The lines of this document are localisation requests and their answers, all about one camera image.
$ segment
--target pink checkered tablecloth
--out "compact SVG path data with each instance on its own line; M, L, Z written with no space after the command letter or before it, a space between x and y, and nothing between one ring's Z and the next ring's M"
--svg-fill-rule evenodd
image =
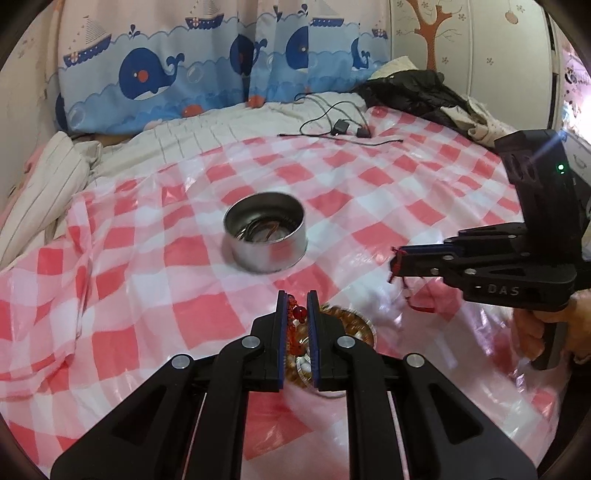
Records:
M155 175L78 194L67 235L0 275L0 411L45 472L59 454L171 356L212 355L275 308L353 307L378 350L425 353L537 462L552 440L564 378L534 377L513 352L504 310L431 282L437 314L387 284L391 247L519 219L499 158L455 132L373 108L374 139L258 138ZM306 208L309 247L293 268L240 270L222 219L237 200L289 192ZM348 478L344 399L287 385L252 394L242 477Z

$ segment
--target tree wall decal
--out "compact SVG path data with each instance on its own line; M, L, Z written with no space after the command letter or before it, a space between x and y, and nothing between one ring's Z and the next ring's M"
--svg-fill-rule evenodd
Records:
M453 41L452 38L454 35L461 35L455 28L450 28L442 33L438 34L439 27L441 24L445 22L445 20L450 19L455 14L459 13L462 9L460 8L457 12L454 13L446 13L443 11L443 8L440 4L435 5L435 19L431 23L429 20L433 19L433 15L431 18L427 19L421 12L418 6L418 0L406 0L406 2L413 8L414 14L417 17L419 27L415 28L414 33L420 35L425 39L427 43L427 70L437 70L437 61L435 55L435 40L437 37L443 36L447 40Z

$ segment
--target red string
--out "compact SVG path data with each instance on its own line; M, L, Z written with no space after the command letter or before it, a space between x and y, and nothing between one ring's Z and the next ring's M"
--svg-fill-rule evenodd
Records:
M407 305L412 308L413 310L415 310L416 312L423 312L423 313L436 313L436 309L435 309L435 296L433 295L433 292L431 291L431 288L429 287L429 282L425 280L424 277L420 277L423 279L423 281L425 281L425 286L427 287L427 292L429 293L429 296L431 297L432 301L433 301L433 307L420 307L418 305L413 305L411 302L411 299L413 297L413 294L408 286L408 284L406 283L406 279L404 277L400 277L402 279L402 287L403 290L407 290L408 292L410 292L410 296L406 296L404 295L404 298L407 302Z
M396 277L398 277L398 274L400 273L400 268L402 267L402 256L406 254L406 252L404 250L402 250L400 248L396 248L396 247L392 247L392 252L394 253L395 257L390 262L391 275L390 275L390 279L388 280L388 283L392 283L394 281L394 279ZM421 278L423 279L423 281L425 281L425 285L427 287L427 292L429 293L429 296L431 297L431 299L433 301L433 307L420 307L418 305L413 305L411 302L411 299L413 297L411 289L409 288L408 284L406 283L406 279L404 277L400 277L400 279L402 279L402 289L407 290L410 293L409 296L405 295L404 298L406 299L407 305L417 312L435 313L436 312L436 310L435 310L435 305L436 305L435 296L433 295L431 288L429 288L429 283L424 279L424 277L421 277Z

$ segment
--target tree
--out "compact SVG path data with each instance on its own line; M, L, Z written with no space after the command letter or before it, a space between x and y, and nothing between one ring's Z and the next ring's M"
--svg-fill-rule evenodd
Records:
M406 0L413 8L415 15L417 16L419 27L415 28L414 32L417 35L421 35L425 42L427 42L427 70L437 70L437 62L435 57L435 39L441 35L450 40L445 34L451 33L458 35L455 29L448 30L440 35L437 35L437 30L445 20L453 17L454 14L445 13L441 8L441 5L435 5L435 22L429 23L418 7L418 0Z

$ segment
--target whale print pillowcase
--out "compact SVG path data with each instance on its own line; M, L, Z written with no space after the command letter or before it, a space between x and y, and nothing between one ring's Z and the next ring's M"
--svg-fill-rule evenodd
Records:
M241 102L347 91L389 60L389 25L367 10L355 0L61 0L48 81L56 121L134 134Z

